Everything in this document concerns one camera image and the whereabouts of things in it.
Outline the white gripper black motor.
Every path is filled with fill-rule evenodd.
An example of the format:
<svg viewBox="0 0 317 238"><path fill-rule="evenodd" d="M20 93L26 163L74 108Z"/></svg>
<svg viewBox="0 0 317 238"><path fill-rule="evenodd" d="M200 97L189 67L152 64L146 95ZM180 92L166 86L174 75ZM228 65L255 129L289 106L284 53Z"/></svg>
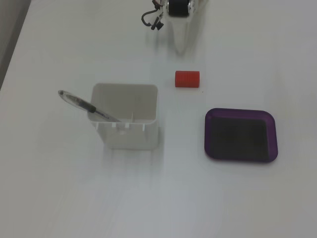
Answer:
<svg viewBox="0 0 317 238"><path fill-rule="evenodd" d="M187 18L195 7L195 0L168 0L166 7L167 13L171 17ZM182 23L174 18L170 19L173 30L174 45L178 53L185 53L187 42L189 38L191 18L188 18Z"/></svg>

